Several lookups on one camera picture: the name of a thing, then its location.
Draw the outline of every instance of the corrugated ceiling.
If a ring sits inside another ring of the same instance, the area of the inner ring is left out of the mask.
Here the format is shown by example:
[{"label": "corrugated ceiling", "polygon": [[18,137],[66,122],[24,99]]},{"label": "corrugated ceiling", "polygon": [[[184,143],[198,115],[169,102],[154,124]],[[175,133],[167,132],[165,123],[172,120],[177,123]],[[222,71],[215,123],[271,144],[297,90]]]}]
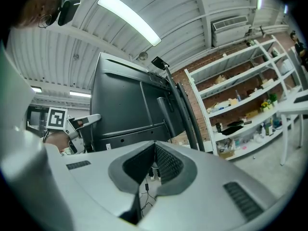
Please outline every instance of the corrugated ceiling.
[{"label": "corrugated ceiling", "polygon": [[[211,47],[205,45],[205,29],[201,19],[196,19],[201,15],[197,0],[122,0],[162,38],[156,47],[152,47],[121,18],[97,5],[98,0],[81,1],[69,25],[112,45],[114,49],[124,52],[128,59],[151,71],[160,71],[151,64],[157,55],[173,66]],[[249,6],[252,0],[206,1],[210,21],[235,15],[249,16],[251,13]],[[264,0],[263,8],[256,12],[254,26],[272,25],[274,16],[277,16],[275,23],[281,24],[283,12],[280,10],[276,14],[281,6],[278,0]],[[8,52],[24,78],[81,90],[91,89],[101,51],[114,54],[108,48],[98,48],[95,44],[81,41],[74,34],[64,35],[40,28],[13,29],[8,42]],[[146,61],[138,60],[142,51],[149,54]],[[68,102],[82,100],[82,105],[83,101],[89,102],[52,90],[43,90],[41,95],[64,98]]]}]

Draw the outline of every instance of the ceiling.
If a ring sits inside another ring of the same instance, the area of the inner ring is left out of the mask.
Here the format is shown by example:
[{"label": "ceiling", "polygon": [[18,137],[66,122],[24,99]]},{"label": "ceiling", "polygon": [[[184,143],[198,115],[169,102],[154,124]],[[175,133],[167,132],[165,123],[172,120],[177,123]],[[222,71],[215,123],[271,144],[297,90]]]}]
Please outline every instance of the ceiling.
[{"label": "ceiling", "polygon": [[[280,25],[284,5],[278,0],[121,0],[137,12],[162,42],[153,47],[133,27],[97,5],[81,0],[74,19],[65,26],[12,29],[8,41],[21,75],[42,87],[33,103],[89,109],[90,100],[69,95],[70,90],[90,93],[99,52],[106,52],[161,73],[151,64],[160,56],[171,71],[195,61],[212,47],[211,22],[245,15],[253,27]],[[138,59],[146,51],[148,59]]]}]

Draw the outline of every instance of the person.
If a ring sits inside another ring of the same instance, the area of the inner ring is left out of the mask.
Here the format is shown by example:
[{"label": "person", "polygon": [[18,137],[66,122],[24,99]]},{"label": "person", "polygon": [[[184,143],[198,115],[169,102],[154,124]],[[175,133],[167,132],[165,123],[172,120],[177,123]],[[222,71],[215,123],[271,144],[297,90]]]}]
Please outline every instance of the person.
[{"label": "person", "polygon": [[295,31],[292,31],[292,33],[290,34],[290,37],[295,43],[295,50],[296,50],[297,54],[302,59],[302,65],[305,67],[306,71],[308,72],[308,52],[307,52],[307,48],[305,48],[304,44],[298,40]]},{"label": "person", "polygon": [[[53,24],[66,0],[14,0],[14,6],[4,10],[2,15],[3,25],[0,37],[6,47],[8,36],[12,27],[23,29],[30,27],[46,28]],[[2,8],[7,6],[8,1],[1,0]]]},{"label": "person", "polygon": [[69,136],[64,131],[60,130],[55,130],[52,132],[53,133],[47,136],[45,143],[53,144],[58,147],[59,153],[62,155],[71,155],[72,153],[69,149]]},{"label": "person", "polygon": [[152,167],[150,167],[150,170],[149,170],[149,176],[150,176],[151,181],[155,180],[155,176],[154,176],[154,173],[153,173],[153,168],[155,168],[157,170],[158,180],[161,181],[162,179],[160,177],[160,172],[159,172],[158,167],[156,167],[156,165],[153,165]]}]

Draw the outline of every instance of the air conditioner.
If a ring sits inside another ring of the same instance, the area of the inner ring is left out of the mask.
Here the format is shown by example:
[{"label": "air conditioner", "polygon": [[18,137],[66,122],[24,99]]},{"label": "air conditioner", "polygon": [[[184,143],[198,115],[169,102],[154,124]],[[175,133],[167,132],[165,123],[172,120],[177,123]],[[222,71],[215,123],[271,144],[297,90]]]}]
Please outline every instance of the air conditioner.
[{"label": "air conditioner", "polygon": [[217,47],[244,38],[251,26],[246,25],[247,22],[246,16],[214,22],[212,24],[212,44]]},{"label": "air conditioner", "polygon": [[214,22],[212,24],[212,31],[222,32],[235,27],[244,26],[248,22],[246,16],[237,16],[233,18],[224,19],[221,21]]},{"label": "air conditioner", "polygon": [[230,43],[245,37],[251,25],[244,25],[222,32],[214,32],[212,34],[212,44],[214,47]]}]

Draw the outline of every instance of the white shelving unit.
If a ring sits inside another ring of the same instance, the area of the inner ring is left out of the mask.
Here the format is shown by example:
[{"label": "white shelving unit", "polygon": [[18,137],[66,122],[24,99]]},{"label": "white shelving unit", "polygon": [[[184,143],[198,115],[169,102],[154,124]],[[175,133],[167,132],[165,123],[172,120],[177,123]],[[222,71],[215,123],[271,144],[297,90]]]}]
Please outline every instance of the white shelving unit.
[{"label": "white shelving unit", "polygon": [[[258,125],[260,125],[262,122],[264,122],[265,120],[269,119],[270,117],[272,117],[274,114],[277,113],[277,110],[279,107],[275,107],[274,109],[265,112],[265,113],[261,113],[249,120],[252,121],[251,124],[248,125],[244,125],[244,127],[238,131],[236,131],[233,134],[230,134],[228,136],[225,136],[221,133],[214,133],[212,130],[212,124],[210,123],[210,118],[214,117],[214,116],[218,116],[222,113],[228,112],[230,110],[236,109],[241,105],[244,105],[250,101],[252,101],[253,99],[261,96],[262,94],[268,92],[269,90],[271,90],[272,88],[274,88],[275,86],[281,84],[283,91],[285,93],[285,97],[288,99],[289,97],[292,96],[292,92],[289,93],[286,84],[284,83],[284,80],[286,78],[288,78],[290,75],[292,74],[296,74],[298,76],[298,73],[296,72],[294,66],[293,69],[289,72],[287,72],[286,74],[284,74],[283,76],[280,74],[276,63],[279,60],[286,60],[289,59],[290,62],[292,63],[291,59],[289,58],[288,54],[286,53],[286,51],[283,49],[282,45],[279,43],[279,41],[272,36],[271,40],[268,40],[266,42],[263,43],[259,43],[257,40],[255,40],[255,45],[251,46],[251,47],[247,47],[246,49],[243,49],[241,51],[235,52],[233,54],[230,54],[226,57],[223,57],[217,61],[214,61],[208,65],[205,65],[191,73],[188,72],[187,69],[185,69],[185,73],[188,76],[190,85],[194,91],[194,94],[197,98],[197,101],[200,105],[202,114],[204,116],[205,119],[205,123],[207,126],[207,130],[209,133],[209,137],[210,137],[210,141],[211,143],[207,142],[207,146],[212,145],[212,150],[213,150],[213,154],[214,155],[218,155],[217,152],[217,147],[216,147],[216,142],[227,139],[227,138],[231,138],[231,137],[239,137],[242,133],[256,128]],[[274,43],[277,43],[280,48],[282,49],[282,53],[279,54],[278,56],[272,58],[270,57],[268,51],[271,49],[272,45]],[[224,73],[225,71],[228,71],[232,68],[235,68],[239,65],[242,65],[246,62],[253,62],[253,60],[261,55],[266,56],[266,58],[268,59],[268,61],[254,66],[252,68],[250,68],[249,70],[238,74],[236,76],[233,76],[217,85],[211,86],[205,90],[202,91],[198,91],[196,85],[206,81],[214,76],[220,75],[222,73]],[[245,98],[244,100],[238,102],[235,105],[232,106],[228,106],[224,109],[215,111],[213,113],[207,113],[206,111],[206,107],[203,103],[203,99],[209,98],[212,95],[218,94],[220,92],[223,92],[225,90],[227,90],[228,88],[234,87],[246,80],[249,80],[250,78],[261,74],[262,72],[264,72],[265,70],[267,70],[268,68],[273,69],[276,72],[276,75],[278,76],[278,79],[276,81],[274,81],[270,86],[266,87],[265,89],[262,90],[258,90],[257,92],[254,92],[250,97]],[[294,88],[293,91],[298,91],[298,88],[301,89],[301,85],[299,87]],[[252,152],[253,150],[256,150],[257,148],[263,146],[264,144],[266,144],[267,142],[271,141],[273,138],[277,137],[282,130],[276,130],[275,133],[272,136],[266,137],[264,139],[264,141],[262,143],[257,143],[254,141],[251,141],[249,143],[247,143],[245,146],[247,147],[247,149],[245,150],[236,150],[234,153],[234,156],[227,158],[227,160],[231,160],[234,158],[237,158],[239,156],[242,156],[244,154],[247,154],[249,152]]]}]

